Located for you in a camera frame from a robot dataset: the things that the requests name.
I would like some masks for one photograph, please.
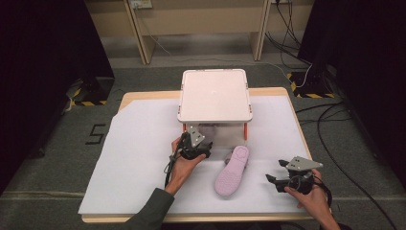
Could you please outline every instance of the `finger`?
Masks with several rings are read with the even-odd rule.
[[[299,199],[302,196],[301,193],[299,193],[298,191],[290,188],[289,186],[284,187],[284,191],[289,193],[291,196],[293,196],[293,197],[295,197],[297,199]]]
[[[176,140],[172,141],[172,151],[176,150],[177,145],[179,144],[180,137],[176,138]]]
[[[200,163],[202,160],[204,160],[206,158],[206,154],[200,154],[198,155],[196,158],[194,158],[192,161],[195,165],[197,165],[198,163]]]
[[[322,179],[322,174],[321,174],[318,170],[313,169],[313,170],[311,170],[311,171],[313,172],[313,174],[314,174],[316,177],[318,177],[319,179]]]

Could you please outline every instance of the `hand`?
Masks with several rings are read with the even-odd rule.
[[[322,179],[320,172],[317,170],[312,171],[316,177]],[[325,191],[318,185],[313,185],[313,188],[308,195],[303,195],[287,186],[284,187],[284,190],[295,197],[299,201],[298,208],[304,207],[307,212],[322,225],[323,229],[340,229],[329,210]]]
[[[172,142],[172,151],[176,150],[176,146],[179,142],[180,138],[177,138]],[[182,187],[182,185],[185,183],[185,181],[189,178],[191,175],[194,167],[198,163],[200,163],[202,160],[206,158],[205,154],[200,154],[193,160],[187,160],[183,158],[179,152],[176,152],[175,157],[177,158],[172,172],[170,176],[170,181],[165,188],[165,191],[167,191],[169,194],[172,196],[175,196],[175,194],[179,191],[179,189]]]

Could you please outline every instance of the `box lid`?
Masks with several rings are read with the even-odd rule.
[[[188,70],[183,74],[181,123],[246,123],[253,113],[242,69]]]

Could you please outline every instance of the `white box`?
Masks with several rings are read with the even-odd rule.
[[[185,71],[177,118],[184,130],[199,126],[205,144],[226,148],[245,145],[247,123],[253,118],[245,71]]]

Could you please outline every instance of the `black wall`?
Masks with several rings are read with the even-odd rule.
[[[356,117],[406,188],[406,7],[361,1],[337,80]]]
[[[299,56],[316,71],[337,68],[337,83],[372,150],[406,188],[405,13],[400,0],[316,0]]]
[[[0,2],[0,194],[41,148],[78,79],[111,77],[81,0]]]

